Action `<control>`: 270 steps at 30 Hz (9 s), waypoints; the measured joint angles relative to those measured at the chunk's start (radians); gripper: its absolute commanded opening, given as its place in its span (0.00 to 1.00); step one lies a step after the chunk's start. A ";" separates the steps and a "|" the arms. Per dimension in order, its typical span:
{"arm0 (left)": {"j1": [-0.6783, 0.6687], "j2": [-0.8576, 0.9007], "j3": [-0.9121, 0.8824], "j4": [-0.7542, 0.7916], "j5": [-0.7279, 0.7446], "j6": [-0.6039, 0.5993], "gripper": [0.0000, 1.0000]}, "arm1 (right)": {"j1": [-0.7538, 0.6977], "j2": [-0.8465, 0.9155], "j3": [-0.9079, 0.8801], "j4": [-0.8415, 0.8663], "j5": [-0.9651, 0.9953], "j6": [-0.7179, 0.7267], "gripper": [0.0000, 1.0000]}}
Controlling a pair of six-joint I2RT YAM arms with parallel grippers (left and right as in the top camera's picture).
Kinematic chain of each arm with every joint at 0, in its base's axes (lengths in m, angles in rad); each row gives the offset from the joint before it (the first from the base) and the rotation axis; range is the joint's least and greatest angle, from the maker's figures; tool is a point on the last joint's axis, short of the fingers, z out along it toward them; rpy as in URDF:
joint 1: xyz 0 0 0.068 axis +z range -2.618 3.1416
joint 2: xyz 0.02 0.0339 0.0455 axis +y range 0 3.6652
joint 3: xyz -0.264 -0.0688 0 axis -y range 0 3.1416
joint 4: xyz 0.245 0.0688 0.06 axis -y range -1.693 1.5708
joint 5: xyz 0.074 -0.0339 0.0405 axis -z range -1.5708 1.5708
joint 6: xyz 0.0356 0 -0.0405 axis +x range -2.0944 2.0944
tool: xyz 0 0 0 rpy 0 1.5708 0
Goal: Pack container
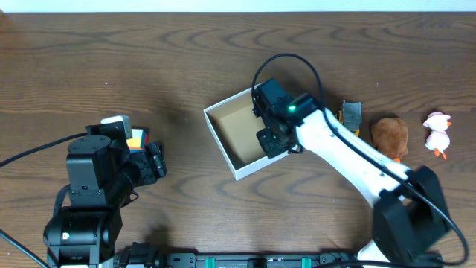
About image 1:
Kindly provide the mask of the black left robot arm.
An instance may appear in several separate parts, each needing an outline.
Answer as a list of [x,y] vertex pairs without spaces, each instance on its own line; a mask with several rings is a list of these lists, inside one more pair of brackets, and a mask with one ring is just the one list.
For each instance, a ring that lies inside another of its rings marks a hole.
[[87,135],[73,141],[66,165],[71,204],[60,206],[44,230],[48,265],[98,267],[115,255],[120,209],[135,188],[155,184],[167,169],[164,146],[130,153],[125,139]]

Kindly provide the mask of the yellow grey toy truck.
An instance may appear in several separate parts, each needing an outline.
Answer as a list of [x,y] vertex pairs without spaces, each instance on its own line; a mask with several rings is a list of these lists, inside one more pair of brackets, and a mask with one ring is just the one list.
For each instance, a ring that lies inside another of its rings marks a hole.
[[338,120],[354,135],[359,136],[360,126],[362,123],[361,117],[361,102],[352,103],[343,101],[340,110],[338,111]]

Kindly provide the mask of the white cardboard box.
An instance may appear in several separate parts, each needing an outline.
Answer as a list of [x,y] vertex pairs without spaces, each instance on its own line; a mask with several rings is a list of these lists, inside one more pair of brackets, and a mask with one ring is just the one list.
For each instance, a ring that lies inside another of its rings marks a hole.
[[284,152],[270,159],[256,134],[265,127],[255,117],[251,89],[246,89],[203,110],[207,126],[234,178],[239,181],[285,157]]

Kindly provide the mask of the brown plush toy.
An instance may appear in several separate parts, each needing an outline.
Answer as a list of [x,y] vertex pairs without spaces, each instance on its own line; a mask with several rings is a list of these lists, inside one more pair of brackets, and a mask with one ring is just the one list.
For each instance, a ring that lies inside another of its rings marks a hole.
[[401,118],[382,118],[370,127],[370,133],[373,146],[395,162],[408,154],[408,126]]

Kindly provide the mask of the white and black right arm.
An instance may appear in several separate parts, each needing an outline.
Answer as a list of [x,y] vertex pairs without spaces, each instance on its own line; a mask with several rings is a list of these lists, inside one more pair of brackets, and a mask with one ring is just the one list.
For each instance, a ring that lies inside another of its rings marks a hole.
[[384,156],[342,125],[311,95],[293,98],[275,79],[251,91],[253,112],[265,124],[257,139],[266,156],[304,150],[320,156],[351,182],[373,209],[373,238],[360,261],[429,266],[427,251],[445,236],[449,212],[437,175]]

